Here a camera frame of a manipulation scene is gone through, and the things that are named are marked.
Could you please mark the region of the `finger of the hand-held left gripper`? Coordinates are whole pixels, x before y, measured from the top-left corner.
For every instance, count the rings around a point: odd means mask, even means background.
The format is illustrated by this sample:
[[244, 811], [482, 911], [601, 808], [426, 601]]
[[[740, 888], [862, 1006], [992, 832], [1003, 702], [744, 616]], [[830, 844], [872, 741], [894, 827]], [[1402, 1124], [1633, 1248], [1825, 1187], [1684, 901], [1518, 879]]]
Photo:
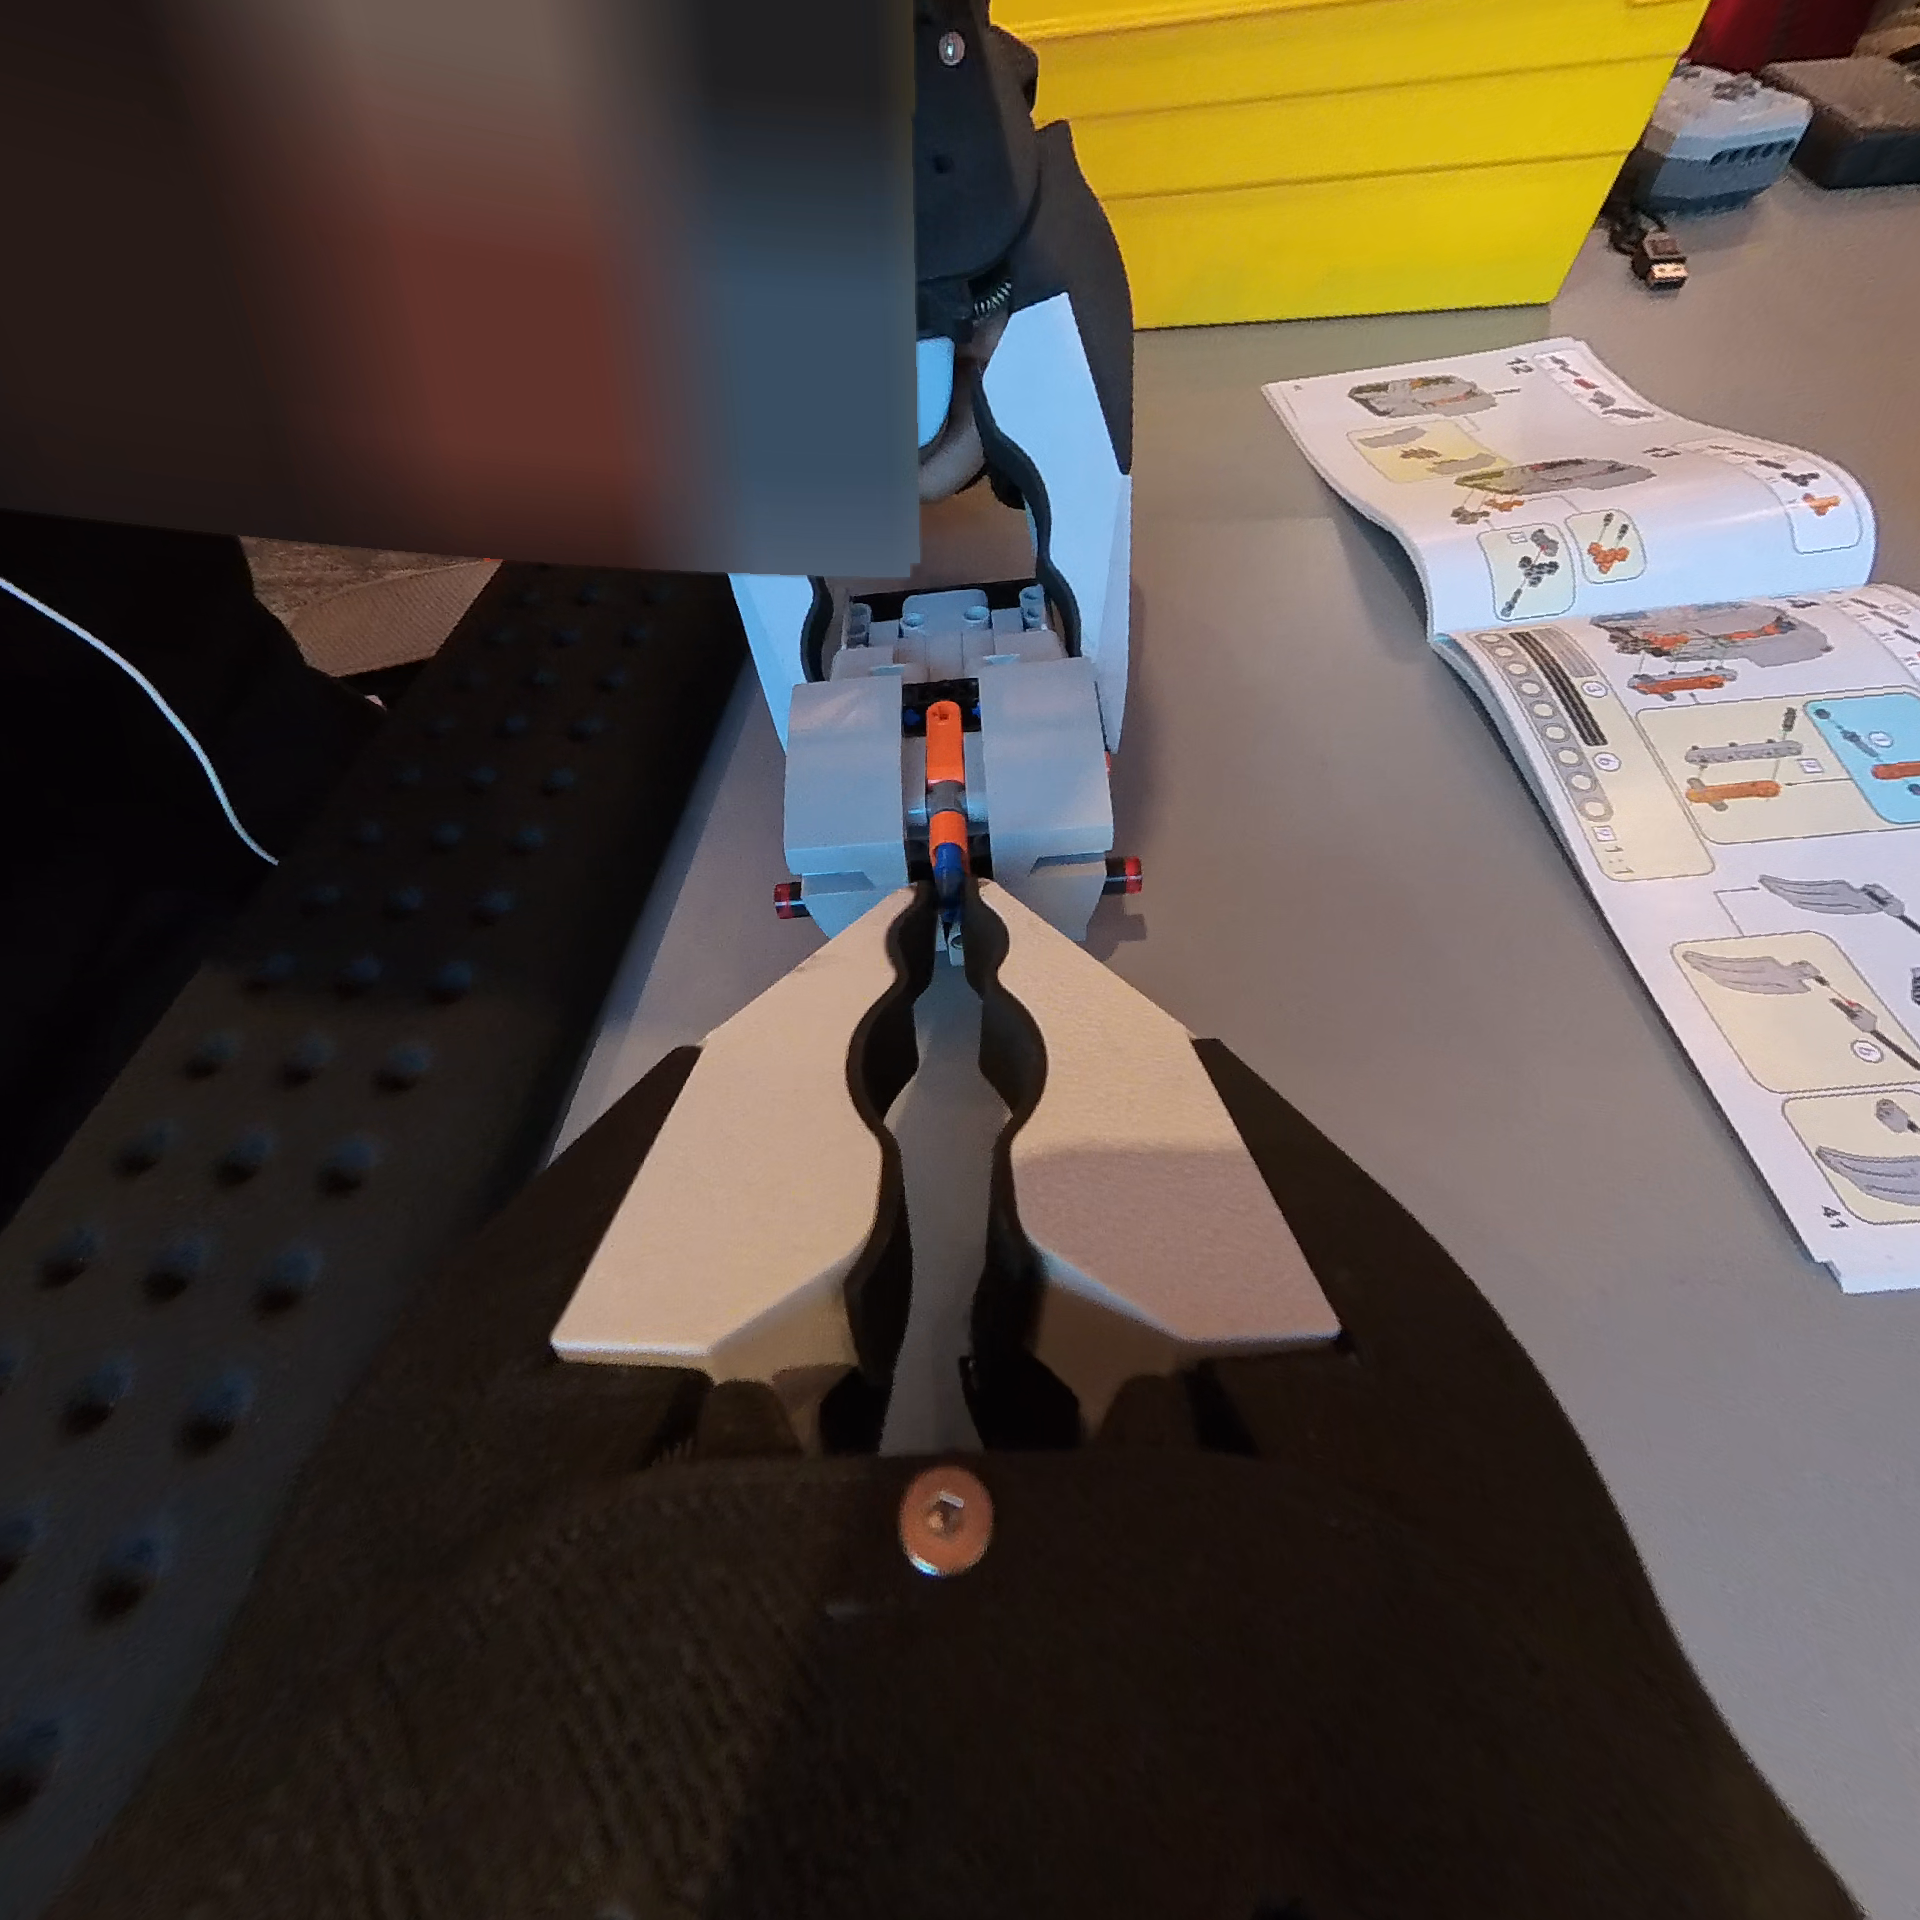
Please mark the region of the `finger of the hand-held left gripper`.
[[1063, 640], [1092, 664], [1116, 752], [1130, 680], [1135, 479], [1113, 449], [1068, 292], [1008, 318], [976, 387], [976, 427], [1022, 492], [1038, 581]]
[[729, 574], [759, 683], [787, 744], [794, 687], [825, 680], [832, 595], [824, 576]]

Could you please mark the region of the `black flat box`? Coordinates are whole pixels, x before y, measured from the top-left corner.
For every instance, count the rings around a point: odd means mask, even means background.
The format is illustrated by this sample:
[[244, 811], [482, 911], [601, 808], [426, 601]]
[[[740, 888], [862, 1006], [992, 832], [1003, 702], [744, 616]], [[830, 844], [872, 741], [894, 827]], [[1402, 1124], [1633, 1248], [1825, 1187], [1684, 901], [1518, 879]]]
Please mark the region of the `black flat box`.
[[1811, 102], [1793, 167], [1823, 187], [1918, 183], [1918, 61], [1879, 54], [1768, 64], [1761, 78]]

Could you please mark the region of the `grey curved block piece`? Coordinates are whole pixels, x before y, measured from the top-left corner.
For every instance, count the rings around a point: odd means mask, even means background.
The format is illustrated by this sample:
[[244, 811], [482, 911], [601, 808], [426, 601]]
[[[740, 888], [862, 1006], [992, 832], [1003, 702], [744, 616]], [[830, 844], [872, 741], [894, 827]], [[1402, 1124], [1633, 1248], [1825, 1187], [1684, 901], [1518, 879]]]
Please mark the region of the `grey curved block piece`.
[[[985, 662], [967, 733], [967, 813], [992, 877], [1075, 942], [1108, 877], [1113, 797], [1092, 664]], [[926, 742], [903, 733], [899, 675], [796, 687], [787, 721], [784, 855], [824, 937], [907, 885], [924, 855]]]

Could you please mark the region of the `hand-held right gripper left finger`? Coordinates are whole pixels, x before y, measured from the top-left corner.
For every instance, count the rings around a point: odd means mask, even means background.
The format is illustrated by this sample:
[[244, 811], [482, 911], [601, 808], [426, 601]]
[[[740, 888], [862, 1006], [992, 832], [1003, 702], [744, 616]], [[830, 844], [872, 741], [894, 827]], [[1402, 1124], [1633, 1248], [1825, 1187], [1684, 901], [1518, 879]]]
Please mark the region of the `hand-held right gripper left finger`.
[[806, 1393], [828, 1452], [875, 1449], [912, 1286], [886, 1118], [920, 1068], [926, 984], [916, 885], [675, 1056], [688, 1075], [554, 1350]]

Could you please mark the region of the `grey toy robot assembly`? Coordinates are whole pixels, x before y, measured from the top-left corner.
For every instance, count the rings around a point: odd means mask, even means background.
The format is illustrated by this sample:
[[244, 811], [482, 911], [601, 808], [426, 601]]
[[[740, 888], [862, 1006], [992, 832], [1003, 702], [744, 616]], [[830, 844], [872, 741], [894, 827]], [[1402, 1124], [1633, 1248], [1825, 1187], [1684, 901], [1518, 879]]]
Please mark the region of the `grey toy robot assembly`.
[[[851, 601], [841, 646], [835, 651], [825, 680], [872, 678], [899, 675], [920, 683], [920, 695], [903, 697], [903, 733], [926, 742], [926, 830], [912, 832], [924, 855], [907, 864], [907, 881], [930, 875], [928, 845], [928, 710], [937, 702], [958, 703], [966, 742], [966, 808], [970, 857], [974, 872], [992, 877], [987, 839], [970, 825], [967, 736], [980, 727], [976, 675], [983, 664], [1030, 664], [1071, 659], [1062, 636], [1050, 627], [1042, 588], [1035, 582], [998, 582], [990, 588], [958, 588], [947, 591], [887, 591], [872, 603]], [[1142, 885], [1139, 861], [1108, 852], [1103, 896], [1135, 893]], [[811, 919], [796, 872], [776, 888], [776, 911], [782, 919]]]

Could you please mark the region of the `open instruction booklet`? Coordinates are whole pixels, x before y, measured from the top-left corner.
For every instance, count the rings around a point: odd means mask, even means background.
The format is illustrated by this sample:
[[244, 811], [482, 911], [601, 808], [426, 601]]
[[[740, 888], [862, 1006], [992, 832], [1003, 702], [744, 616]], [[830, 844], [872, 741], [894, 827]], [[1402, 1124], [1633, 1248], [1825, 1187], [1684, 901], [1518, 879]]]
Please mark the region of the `open instruction booklet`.
[[1814, 1260], [1918, 1281], [1918, 603], [1852, 473], [1579, 341], [1264, 388], [1400, 540]]

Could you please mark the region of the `yellow plastic bin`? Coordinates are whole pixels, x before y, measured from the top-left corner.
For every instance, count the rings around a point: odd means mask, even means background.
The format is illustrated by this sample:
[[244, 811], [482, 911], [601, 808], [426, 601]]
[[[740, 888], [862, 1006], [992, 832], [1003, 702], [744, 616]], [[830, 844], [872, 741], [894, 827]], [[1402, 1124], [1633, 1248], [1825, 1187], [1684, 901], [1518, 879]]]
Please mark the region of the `yellow plastic bin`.
[[995, 1], [1136, 325], [1552, 299], [1699, 1]]

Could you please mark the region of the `red bag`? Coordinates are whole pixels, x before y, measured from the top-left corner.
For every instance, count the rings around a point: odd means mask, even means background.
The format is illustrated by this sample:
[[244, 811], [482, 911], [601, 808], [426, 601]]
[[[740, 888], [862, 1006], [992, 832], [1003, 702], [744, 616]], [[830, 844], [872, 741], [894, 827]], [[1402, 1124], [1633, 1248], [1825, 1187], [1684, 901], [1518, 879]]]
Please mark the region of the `red bag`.
[[1687, 56], [1734, 73], [1776, 61], [1848, 56], [1876, 1], [1711, 1]]

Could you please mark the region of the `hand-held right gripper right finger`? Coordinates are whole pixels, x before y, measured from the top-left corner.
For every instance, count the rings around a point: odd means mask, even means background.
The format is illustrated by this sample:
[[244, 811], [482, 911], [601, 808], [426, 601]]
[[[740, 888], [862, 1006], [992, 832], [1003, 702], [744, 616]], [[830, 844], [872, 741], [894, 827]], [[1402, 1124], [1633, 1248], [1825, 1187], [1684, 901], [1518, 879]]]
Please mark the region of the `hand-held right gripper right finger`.
[[1185, 1024], [990, 879], [967, 977], [1008, 1108], [967, 1356], [987, 1447], [1063, 1449], [1136, 1375], [1337, 1337]]

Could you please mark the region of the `light grey device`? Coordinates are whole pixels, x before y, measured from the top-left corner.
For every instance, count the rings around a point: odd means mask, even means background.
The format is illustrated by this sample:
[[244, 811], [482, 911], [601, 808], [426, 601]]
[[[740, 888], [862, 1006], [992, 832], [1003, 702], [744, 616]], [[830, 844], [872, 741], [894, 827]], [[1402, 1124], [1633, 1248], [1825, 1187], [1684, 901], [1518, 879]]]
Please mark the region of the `light grey device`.
[[1681, 61], [1622, 172], [1622, 189], [1655, 212], [1736, 207], [1774, 184], [1814, 105], [1751, 75]]

